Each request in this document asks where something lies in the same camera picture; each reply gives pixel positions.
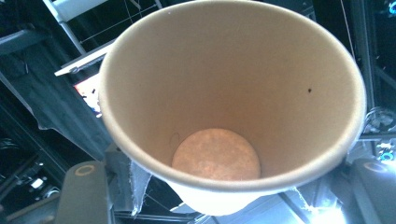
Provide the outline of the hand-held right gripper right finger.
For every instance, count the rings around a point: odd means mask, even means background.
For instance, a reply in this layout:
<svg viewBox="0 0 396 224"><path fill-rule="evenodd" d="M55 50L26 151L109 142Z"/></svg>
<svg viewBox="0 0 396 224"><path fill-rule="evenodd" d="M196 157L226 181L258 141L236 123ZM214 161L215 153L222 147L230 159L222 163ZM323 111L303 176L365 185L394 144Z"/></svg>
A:
<svg viewBox="0 0 396 224"><path fill-rule="evenodd" d="M302 203L300 208L310 216L341 211L344 201L351 197L348 175L350 164L346 159L329 173L297 187L294 192Z"/></svg>

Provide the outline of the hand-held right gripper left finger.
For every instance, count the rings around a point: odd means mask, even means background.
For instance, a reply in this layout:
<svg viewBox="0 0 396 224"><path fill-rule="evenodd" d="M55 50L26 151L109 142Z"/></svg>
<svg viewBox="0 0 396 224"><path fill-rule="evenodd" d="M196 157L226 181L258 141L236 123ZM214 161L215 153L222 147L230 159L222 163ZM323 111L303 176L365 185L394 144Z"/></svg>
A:
<svg viewBox="0 0 396 224"><path fill-rule="evenodd" d="M110 174L109 189L115 212L137 216L143 207L151 174L126 156L116 145L105 151L105 164Z"/></svg>

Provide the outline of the beige paper cup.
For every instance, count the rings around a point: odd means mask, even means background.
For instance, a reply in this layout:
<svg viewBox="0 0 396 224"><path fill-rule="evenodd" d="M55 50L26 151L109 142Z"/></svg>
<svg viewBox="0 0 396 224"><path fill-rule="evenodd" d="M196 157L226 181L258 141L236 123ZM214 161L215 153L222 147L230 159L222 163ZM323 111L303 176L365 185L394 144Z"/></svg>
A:
<svg viewBox="0 0 396 224"><path fill-rule="evenodd" d="M153 12L116 39L99 75L103 121L117 146L210 216L325 175L358 140L366 113L360 70L331 33L251 0ZM216 181L174 169L180 143L210 128L244 137L260 176Z"/></svg>

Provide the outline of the lit monitor screen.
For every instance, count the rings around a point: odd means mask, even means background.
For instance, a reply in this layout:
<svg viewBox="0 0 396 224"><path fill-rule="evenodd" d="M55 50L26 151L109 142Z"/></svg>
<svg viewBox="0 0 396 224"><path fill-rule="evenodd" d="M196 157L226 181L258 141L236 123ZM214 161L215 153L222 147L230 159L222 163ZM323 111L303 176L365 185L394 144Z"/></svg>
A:
<svg viewBox="0 0 396 224"><path fill-rule="evenodd" d="M84 100L86 105L91 109L97 118L102 117L102 111L99 106L98 97L99 75L86 78L74 86L75 90Z"/></svg>

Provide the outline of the dark curtain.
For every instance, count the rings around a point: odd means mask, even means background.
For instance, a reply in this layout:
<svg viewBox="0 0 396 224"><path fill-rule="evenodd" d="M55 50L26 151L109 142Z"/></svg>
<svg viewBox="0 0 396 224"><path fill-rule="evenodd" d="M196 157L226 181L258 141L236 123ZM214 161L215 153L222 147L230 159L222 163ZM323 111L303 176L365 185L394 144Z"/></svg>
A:
<svg viewBox="0 0 396 224"><path fill-rule="evenodd" d="M56 77L47 53L23 51L0 56L0 80L17 93L41 130L54 130L96 160L111 143L99 120L64 77Z"/></svg>

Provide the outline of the white metal frame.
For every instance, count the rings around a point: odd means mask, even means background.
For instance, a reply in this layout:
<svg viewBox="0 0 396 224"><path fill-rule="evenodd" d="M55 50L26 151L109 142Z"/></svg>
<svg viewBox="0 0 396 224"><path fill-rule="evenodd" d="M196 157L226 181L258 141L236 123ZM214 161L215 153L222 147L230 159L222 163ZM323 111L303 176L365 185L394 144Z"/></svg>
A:
<svg viewBox="0 0 396 224"><path fill-rule="evenodd" d="M80 70L100 62L112 47L113 40L91 51L87 51L82 46L83 40L79 40L70 26L67 24L83 13L101 6L108 0L42 0L52 17L62 27L67 37L80 53L75 60L64 64L62 68L54 73L56 77L75 74Z"/></svg>

